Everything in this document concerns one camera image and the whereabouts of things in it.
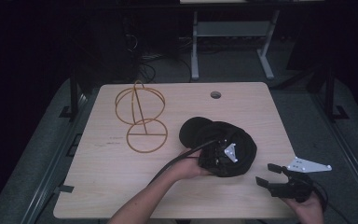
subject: white bracket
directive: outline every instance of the white bracket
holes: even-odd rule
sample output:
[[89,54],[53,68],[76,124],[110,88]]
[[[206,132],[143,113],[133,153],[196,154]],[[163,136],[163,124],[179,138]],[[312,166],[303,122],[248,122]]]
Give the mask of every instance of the white bracket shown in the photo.
[[267,79],[273,79],[274,74],[272,73],[271,67],[269,66],[269,61],[267,60],[267,51],[269,50],[269,44],[274,34],[275,25],[279,17],[280,10],[275,10],[272,16],[272,19],[269,23],[269,27],[266,35],[266,42],[264,43],[263,48],[257,50],[258,58],[260,59],[261,65],[263,67],[264,73],[266,74]]
[[191,51],[191,79],[199,80],[199,58],[197,56],[197,36],[198,36],[197,11],[194,12],[193,21],[193,50]]
[[323,172],[331,171],[333,168],[330,165],[323,165],[313,161],[306,161],[296,157],[290,164],[287,166],[287,169],[290,171],[300,172],[300,173],[312,173],[312,172]]
[[237,162],[237,158],[235,157],[235,143],[231,143],[226,149],[225,154],[233,161]]

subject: wooden table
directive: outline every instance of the wooden table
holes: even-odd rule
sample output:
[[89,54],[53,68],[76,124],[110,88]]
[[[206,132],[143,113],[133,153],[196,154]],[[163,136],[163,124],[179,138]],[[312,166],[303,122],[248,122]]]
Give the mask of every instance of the wooden table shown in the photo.
[[[323,2],[324,0],[298,0],[297,2]],[[246,0],[180,0],[183,5],[191,4],[248,4]],[[272,35],[275,30],[275,25],[278,21],[280,10],[275,9],[271,18],[267,21],[199,21],[198,11],[194,11],[193,20],[193,44],[191,50],[191,78],[198,80],[200,78],[199,62],[197,53],[198,37],[205,36],[264,36],[266,41],[262,48],[257,50],[257,56],[263,67],[267,79],[275,78],[267,52]]]
[[[295,154],[268,87],[264,83],[147,84],[166,100],[158,119],[168,129],[167,142],[152,153],[131,150],[126,141],[130,125],[115,113],[117,95],[132,85],[101,87],[64,182],[72,193],[61,192],[54,209],[59,218],[108,218],[143,189],[168,161],[184,147],[178,134],[183,123],[200,116],[229,122],[243,128],[258,151],[245,175],[230,178],[199,176],[176,183],[162,199],[153,218],[278,218],[292,211],[266,189],[255,176],[270,182],[287,182],[284,175],[268,171],[267,164],[287,165]],[[211,92],[219,91],[214,99]],[[157,113],[160,100],[140,92],[145,117]],[[119,114],[129,116],[131,107],[122,100]],[[143,139],[140,146],[153,147],[156,140]]]

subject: orange wire frame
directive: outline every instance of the orange wire frame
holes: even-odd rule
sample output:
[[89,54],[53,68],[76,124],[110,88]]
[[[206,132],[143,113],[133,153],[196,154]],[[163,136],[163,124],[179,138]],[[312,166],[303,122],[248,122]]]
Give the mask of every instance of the orange wire frame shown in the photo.
[[[156,95],[161,100],[161,102],[163,103],[163,107],[162,107],[161,111],[159,111],[159,113],[154,118],[152,118],[152,119],[146,118],[145,119],[144,112],[143,112],[142,107],[141,107],[141,101],[139,99],[138,91],[149,91],[149,92],[153,93],[154,95]],[[118,104],[120,103],[120,101],[126,95],[128,95],[130,93],[131,93],[132,122],[124,120],[123,118],[120,117],[120,115],[117,112]],[[136,98],[136,103],[138,105],[139,112],[141,114],[141,119],[140,120],[135,120],[134,97]],[[116,111],[116,115],[117,115],[118,119],[120,119],[122,122],[124,122],[126,124],[130,124],[130,128],[127,131],[126,139],[127,139],[127,143],[129,145],[129,147],[132,150],[134,150],[136,152],[140,152],[140,153],[149,153],[149,152],[154,152],[154,151],[158,150],[159,148],[161,148],[165,144],[165,142],[167,141],[167,137],[168,137],[168,130],[167,130],[167,127],[165,126],[165,124],[157,119],[162,114],[162,112],[164,111],[164,108],[165,108],[165,98],[164,98],[164,96],[162,95],[161,92],[159,92],[157,90],[154,90],[152,88],[147,88],[147,87],[145,87],[145,85],[140,80],[136,80],[135,83],[133,84],[132,88],[127,88],[124,91],[121,91],[117,95],[115,102],[116,102],[116,110],[115,111]],[[162,125],[162,127],[165,129],[165,133],[149,133],[147,131],[146,124],[150,123],[150,122],[153,122],[153,121],[160,123]],[[131,133],[132,128],[134,126],[136,126],[136,125],[143,125],[144,129],[145,129],[145,132],[144,133]],[[165,138],[164,138],[163,142],[156,148],[152,148],[152,149],[149,149],[149,150],[140,150],[140,149],[135,148],[131,144],[130,135],[147,135],[147,136],[149,136],[149,135],[155,135],[156,136],[157,135],[157,136],[165,136]]]

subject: black clamp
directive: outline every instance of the black clamp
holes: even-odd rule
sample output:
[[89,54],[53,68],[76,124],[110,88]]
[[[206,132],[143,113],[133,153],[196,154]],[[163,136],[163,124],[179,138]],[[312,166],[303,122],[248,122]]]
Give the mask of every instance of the black clamp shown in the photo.
[[289,179],[285,184],[270,184],[258,176],[255,178],[257,185],[268,189],[272,197],[296,199],[298,203],[303,203],[315,189],[313,181],[306,174],[289,171],[285,166],[271,163],[268,164],[268,169],[278,174],[283,173]]

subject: wooden surface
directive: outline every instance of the wooden surface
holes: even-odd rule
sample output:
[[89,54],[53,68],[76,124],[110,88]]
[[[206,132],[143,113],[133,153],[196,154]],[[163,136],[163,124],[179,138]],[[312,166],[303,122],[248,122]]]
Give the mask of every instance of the wooden surface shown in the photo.
[[[106,85],[99,92],[74,161],[64,182],[75,187],[61,192],[54,209],[55,217],[111,217],[118,208],[143,189],[153,176],[184,147],[178,134],[183,123],[200,116],[221,120],[243,128],[258,150],[245,175],[230,178],[200,176],[176,183],[158,205],[154,218],[277,218],[293,213],[266,189],[258,187],[255,176],[272,183],[287,178],[268,171],[267,164],[287,165],[295,154],[275,104],[264,83],[187,83],[147,84],[160,91],[166,100],[158,118],[168,129],[168,139],[159,150],[144,154],[131,150],[126,142],[130,125],[115,114],[118,93],[132,85]],[[222,94],[211,97],[212,91]],[[145,118],[162,107],[160,100],[139,92]],[[123,98],[118,113],[131,118],[131,98]],[[149,132],[160,127],[150,125]],[[138,147],[153,147],[158,139],[139,139]]]

